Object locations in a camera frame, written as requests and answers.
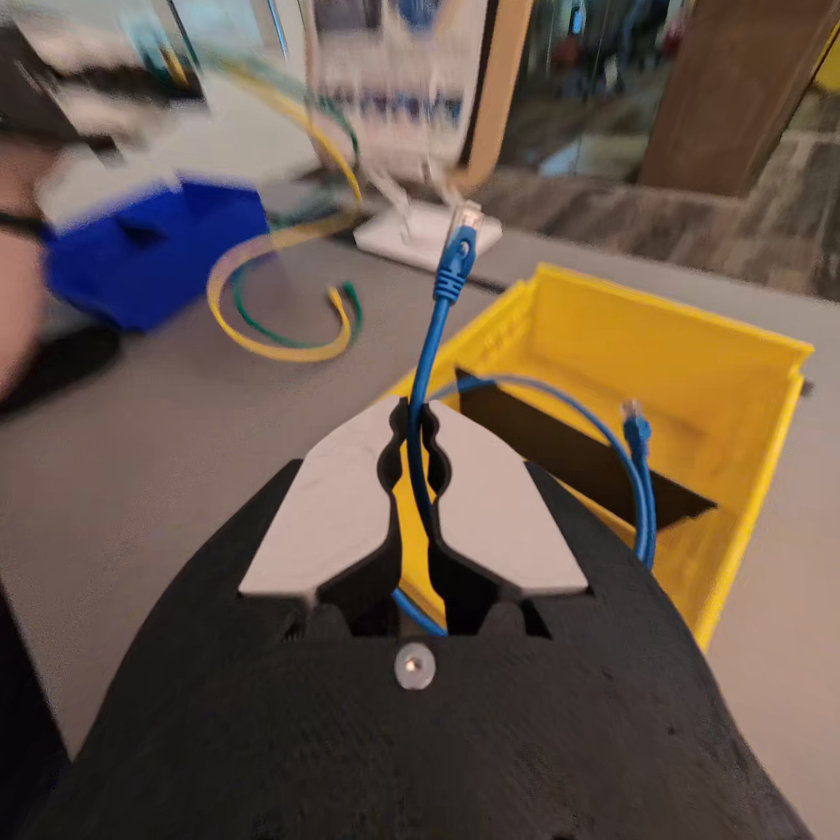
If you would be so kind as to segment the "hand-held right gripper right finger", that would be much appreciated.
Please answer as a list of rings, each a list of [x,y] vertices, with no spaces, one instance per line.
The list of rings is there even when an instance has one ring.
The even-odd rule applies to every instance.
[[[517,599],[585,592],[588,580],[524,458],[443,402],[427,410],[429,444],[444,468],[434,505],[443,548]]]

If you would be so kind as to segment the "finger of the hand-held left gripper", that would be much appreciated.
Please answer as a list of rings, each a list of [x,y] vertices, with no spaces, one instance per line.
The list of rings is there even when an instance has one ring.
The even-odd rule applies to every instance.
[[[38,198],[47,219],[63,228],[155,186],[175,182],[175,169],[147,154],[100,158],[89,150],[69,150],[42,182]]]
[[[145,133],[160,126],[157,108],[89,87],[60,87],[59,108],[79,133]]]

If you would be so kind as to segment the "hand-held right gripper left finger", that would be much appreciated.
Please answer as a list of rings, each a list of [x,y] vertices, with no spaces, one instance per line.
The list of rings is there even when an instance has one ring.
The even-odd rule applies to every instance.
[[[402,576],[394,488],[403,401],[390,395],[300,462],[238,592],[280,599],[387,599]]]

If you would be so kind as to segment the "yellow plastic bin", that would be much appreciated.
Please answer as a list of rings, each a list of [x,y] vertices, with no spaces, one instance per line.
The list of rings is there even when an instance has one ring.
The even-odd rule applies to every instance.
[[[625,403],[636,401],[648,422],[668,424],[675,443],[693,452],[688,477],[719,510],[658,531],[654,575],[706,652],[771,487],[812,352],[796,339],[540,264],[443,344],[427,396],[453,386],[462,366],[515,396],[531,388],[503,383],[503,375],[550,385],[622,444]],[[535,392],[538,407],[556,399]],[[635,524],[553,479],[634,546]]]

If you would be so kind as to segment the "person's left hand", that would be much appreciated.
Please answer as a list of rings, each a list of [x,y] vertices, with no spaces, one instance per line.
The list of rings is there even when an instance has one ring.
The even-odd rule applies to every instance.
[[[1,395],[23,374],[39,338],[46,300],[40,188],[58,153],[32,144],[1,145]]]

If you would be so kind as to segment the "blue plastic box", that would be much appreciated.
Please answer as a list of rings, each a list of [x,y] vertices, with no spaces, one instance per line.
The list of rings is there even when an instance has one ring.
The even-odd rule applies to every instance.
[[[180,176],[125,196],[56,233],[47,248],[49,290],[117,329],[146,333],[204,293],[233,247],[264,235],[257,190]]]

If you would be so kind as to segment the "black bin divider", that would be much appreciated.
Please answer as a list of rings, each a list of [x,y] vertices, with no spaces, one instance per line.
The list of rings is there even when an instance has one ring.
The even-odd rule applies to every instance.
[[[527,388],[513,395],[501,385],[466,391],[464,383],[474,371],[455,368],[460,386],[459,409],[470,420],[504,440],[526,460],[577,491],[585,501],[632,527],[634,498],[629,478],[604,436],[569,406],[548,397],[538,407],[539,393]],[[719,510],[717,500],[695,488],[688,477],[693,452],[670,434],[673,429],[658,417],[649,420],[652,438],[648,465],[654,489],[657,530]]]

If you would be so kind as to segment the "white sheet stand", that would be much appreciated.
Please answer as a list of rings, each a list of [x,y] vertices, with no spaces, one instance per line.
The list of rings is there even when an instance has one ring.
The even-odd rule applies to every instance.
[[[501,239],[501,221],[484,215],[477,203],[465,199],[451,173],[433,161],[427,161],[420,172],[418,184],[431,189],[437,203],[410,197],[396,175],[381,166],[363,168],[366,181],[389,206],[354,229],[358,249],[432,272],[455,231],[464,225],[472,224],[476,230],[477,256]]]

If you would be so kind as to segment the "printed instruction sheet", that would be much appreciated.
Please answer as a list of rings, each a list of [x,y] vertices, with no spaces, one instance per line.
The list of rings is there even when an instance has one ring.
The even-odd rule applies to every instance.
[[[340,110],[363,165],[414,183],[459,166],[488,5],[304,2],[309,87]]]

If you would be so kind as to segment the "rounded plywood board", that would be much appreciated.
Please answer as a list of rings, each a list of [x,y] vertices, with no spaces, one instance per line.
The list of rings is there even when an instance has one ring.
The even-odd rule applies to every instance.
[[[526,45],[533,1],[489,1],[479,54],[476,101],[449,183],[463,193],[496,169]]]

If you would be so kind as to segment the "brown wooden pillar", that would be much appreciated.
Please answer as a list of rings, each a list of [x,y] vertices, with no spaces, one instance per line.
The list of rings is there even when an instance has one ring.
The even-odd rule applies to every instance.
[[[694,2],[637,179],[743,197],[838,25],[838,1]]]

